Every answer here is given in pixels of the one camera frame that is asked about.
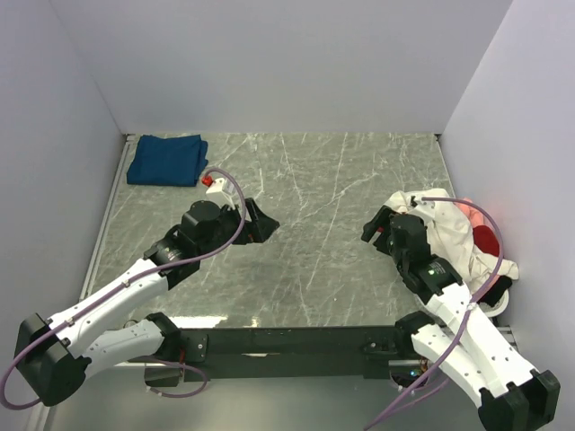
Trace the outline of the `white t shirt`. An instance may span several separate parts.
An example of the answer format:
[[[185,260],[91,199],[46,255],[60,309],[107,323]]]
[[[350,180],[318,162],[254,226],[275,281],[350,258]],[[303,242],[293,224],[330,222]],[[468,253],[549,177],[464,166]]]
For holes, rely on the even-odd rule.
[[[386,200],[385,205],[397,213],[422,217],[431,252],[446,259],[474,293],[495,269],[497,258],[475,246],[467,215],[452,202],[428,202],[416,207],[411,204],[412,198],[447,196],[445,189],[399,190]]]

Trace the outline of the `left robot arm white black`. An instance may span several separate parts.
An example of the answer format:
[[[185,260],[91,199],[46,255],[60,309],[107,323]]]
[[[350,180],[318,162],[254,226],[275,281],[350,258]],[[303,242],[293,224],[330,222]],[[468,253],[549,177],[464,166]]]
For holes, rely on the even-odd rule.
[[[230,245],[264,243],[279,228],[252,198],[241,207],[193,203],[124,274],[82,302],[44,319],[37,313],[18,329],[11,370],[18,370],[47,407],[74,394],[85,380],[139,356],[174,358],[180,331],[156,313],[131,329],[108,325],[140,304],[169,292],[199,270],[200,262]]]

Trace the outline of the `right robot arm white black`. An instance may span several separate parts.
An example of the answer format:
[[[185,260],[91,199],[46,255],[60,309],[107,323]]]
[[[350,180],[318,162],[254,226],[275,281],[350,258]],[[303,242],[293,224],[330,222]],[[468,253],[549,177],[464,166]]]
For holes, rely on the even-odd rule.
[[[560,382],[551,371],[538,371],[493,325],[477,303],[486,290],[471,293],[453,266],[432,253],[420,215],[430,202],[416,202],[413,215],[383,206],[363,227],[362,241],[393,259],[424,305],[396,323],[395,350],[431,362],[373,422],[406,409],[407,393],[441,370],[472,400],[485,429],[538,430],[554,419]]]

